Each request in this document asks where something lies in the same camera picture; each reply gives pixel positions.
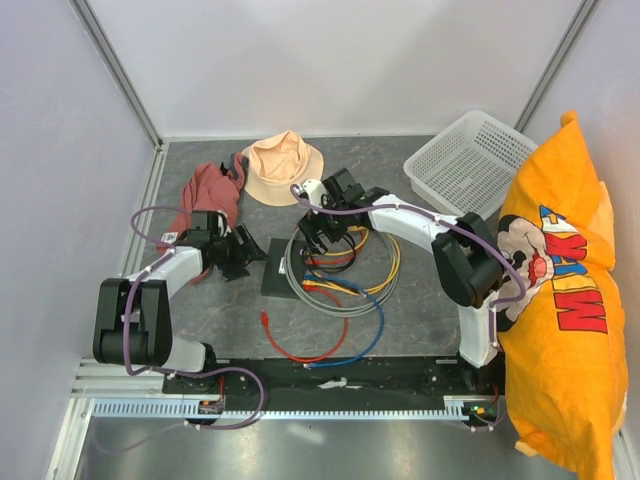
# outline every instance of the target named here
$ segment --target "marble surface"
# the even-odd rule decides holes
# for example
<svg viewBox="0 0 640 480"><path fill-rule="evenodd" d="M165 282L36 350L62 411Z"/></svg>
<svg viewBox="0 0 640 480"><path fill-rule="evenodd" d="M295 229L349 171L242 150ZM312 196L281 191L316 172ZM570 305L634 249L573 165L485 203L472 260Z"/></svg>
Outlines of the marble surface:
<svg viewBox="0 0 640 480"><path fill-rule="evenodd" d="M344 166L365 189L380 186L408 202L429 208L413 193L402 168L404 161L428 139L347 137L308 142L324 155L325 177ZM182 189L197 165L226 162L232 152L241 151L249 143L229 140L171 144L156 204L179 205ZM239 218L262 249L268 251L272 237L291 236L304 211L299 206L268 207L243 194ZM172 219L172 213L154 213L150 233L161 236ZM398 286L384 305L385 331L372 354L454 354L460 341L456 306L440 287L433 257L406 241L399 243L402 265ZM157 256L154 249L147 247L144 264ZM260 312L265 309L274 337L289 352L318 355L330 349L342 334L342 320L323 315L300 300L261 296L264 265L252 263L248 267L251 275L240 280L226 282L216 271L201 283L182 288L171 301L174 331L185 338L210 343L221 358L277 357L279 354L260 323ZM389 268L382 243L372 238L356 264L343 275L370 286L384 280ZM376 313L351 319L349 335L338 355L363 351L375 337L378 325Z"/></svg>

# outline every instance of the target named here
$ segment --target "plastic basket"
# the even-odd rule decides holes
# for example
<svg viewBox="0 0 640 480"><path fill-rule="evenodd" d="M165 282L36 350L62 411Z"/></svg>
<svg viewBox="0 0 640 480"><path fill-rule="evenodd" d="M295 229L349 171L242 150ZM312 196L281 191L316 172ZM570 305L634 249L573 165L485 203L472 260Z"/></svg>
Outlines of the plastic basket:
<svg viewBox="0 0 640 480"><path fill-rule="evenodd" d="M478 110L447 127L404 163L413 191L440 211L487 219L538 146Z"/></svg>

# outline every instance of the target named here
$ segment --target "blue cable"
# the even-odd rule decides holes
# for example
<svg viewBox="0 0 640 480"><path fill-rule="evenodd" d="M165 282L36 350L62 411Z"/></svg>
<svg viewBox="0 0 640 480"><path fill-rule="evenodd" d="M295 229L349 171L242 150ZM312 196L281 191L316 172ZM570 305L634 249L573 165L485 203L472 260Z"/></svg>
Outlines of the blue cable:
<svg viewBox="0 0 640 480"><path fill-rule="evenodd" d="M317 281L318 277L315 277L313 275L305 275L304 279ZM375 307L378 309L378 313L380 314L380 328L378 329L378 334L376 335L376 338L374 338L373 342L371 342L371 345L369 345L364 352L356 355L355 357L347 358L346 360L340 360L339 362L308 363L307 365L305 365L307 368L339 367L342 365L348 365L350 363L357 362L362 357L364 357L367 353L373 350L373 347L376 346L376 344L380 340L380 337L382 336L382 332L384 331L384 312L382 311L382 307L378 303L378 300L376 300L376 298L373 295L368 293L364 288L361 288L355 283L349 282L348 280L343 280L341 278L332 278L332 277L322 277L322 279L326 280L327 282L336 283L338 285L343 285L349 288L353 288L354 290L357 290L358 292L362 293L365 297L367 297L367 299L370 300L371 303L373 303Z"/></svg>

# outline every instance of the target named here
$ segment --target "white wall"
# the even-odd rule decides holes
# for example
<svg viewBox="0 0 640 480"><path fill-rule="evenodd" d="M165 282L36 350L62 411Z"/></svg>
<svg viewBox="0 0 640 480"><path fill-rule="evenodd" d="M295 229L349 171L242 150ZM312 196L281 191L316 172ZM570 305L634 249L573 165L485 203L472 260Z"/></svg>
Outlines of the white wall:
<svg viewBox="0 0 640 480"><path fill-rule="evenodd" d="M579 0L90 0L164 136L514 124Z"/></svg>
<svg viewBox="0 0 640 480"><path fill-rule="evenodd" d="M43 478L152 146L64 0L0 15L0 478Z"/></svg>
<svg viewBox="0 0 640 480"><path fill-rule="evenodd" d="M614 272L627 312L630 395L627 429L640 447L640 2L600 2L527 136L542 143L560 115L578 111L598 174L615 212Z"/></svg>

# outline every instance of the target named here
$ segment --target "yellow pillowcase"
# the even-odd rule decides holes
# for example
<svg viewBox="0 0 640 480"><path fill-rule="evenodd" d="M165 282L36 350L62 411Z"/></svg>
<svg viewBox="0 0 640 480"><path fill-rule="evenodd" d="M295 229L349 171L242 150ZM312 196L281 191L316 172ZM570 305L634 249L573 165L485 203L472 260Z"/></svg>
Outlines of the yellow pillowcase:
<svg viewBox="0 0 640 480"><path fill-rule="evenodd" d="M624 310L609 274L613 211L575 112L516 174L498 246L527 287L501 305L509 416L518 449L579 474L612 479L612 434L624 419ZM509 280L500 297L519 288Z"/></svg>

